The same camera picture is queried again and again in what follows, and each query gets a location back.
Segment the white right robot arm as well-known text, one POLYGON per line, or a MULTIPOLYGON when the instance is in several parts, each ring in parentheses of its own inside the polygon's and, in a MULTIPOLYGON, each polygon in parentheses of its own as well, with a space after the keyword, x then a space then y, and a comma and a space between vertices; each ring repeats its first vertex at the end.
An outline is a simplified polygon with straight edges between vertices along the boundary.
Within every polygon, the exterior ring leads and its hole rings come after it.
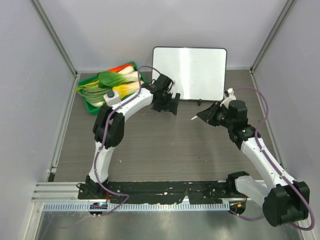
POLYGON ((226 193, 233 198, 243 194, 252 199, 273 227, 307 219, 311 212, 308 185, 296 181, 282 168, 259 132, 248 123, 247 114, 247 106, 242 100, 232 100, 228 105, 216 101, 196 114, 211 126, 225 127, 230 140, 250 159, 264 180, 264 184, 258 183, 244 171, 229 174, 226 193))

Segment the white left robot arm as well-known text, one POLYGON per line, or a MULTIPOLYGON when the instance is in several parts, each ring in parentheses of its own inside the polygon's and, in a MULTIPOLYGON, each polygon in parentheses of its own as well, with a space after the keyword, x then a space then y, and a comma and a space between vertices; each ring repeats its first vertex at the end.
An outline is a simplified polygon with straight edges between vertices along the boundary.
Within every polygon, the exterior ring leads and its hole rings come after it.
POLYGON ((92 168, 86 176, 85 183, 79 187, 79 193, 87 199, 102 199, 107 195, 109 166, 116 147, 125 134, 126 121, 140 109, 151 105, 157 112, 177 114, 180 94, 173 96, 170 92, 174 81, 160 74, 151 83, 139 83, 138 90, 131 96, 112 106, 104 105, 96 117, 93 133, 95 140, 95 155, 92 168))

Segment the white whiteboard black frame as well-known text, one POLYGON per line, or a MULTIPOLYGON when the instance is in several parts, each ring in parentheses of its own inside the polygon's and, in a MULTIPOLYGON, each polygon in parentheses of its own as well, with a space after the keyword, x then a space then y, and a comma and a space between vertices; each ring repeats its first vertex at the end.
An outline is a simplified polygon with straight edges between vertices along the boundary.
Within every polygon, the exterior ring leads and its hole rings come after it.
POLYGON ((152 67, 174 81, 171 91, 182 100, 220 101, 224 97, 225 48, 157 46, 152 67))

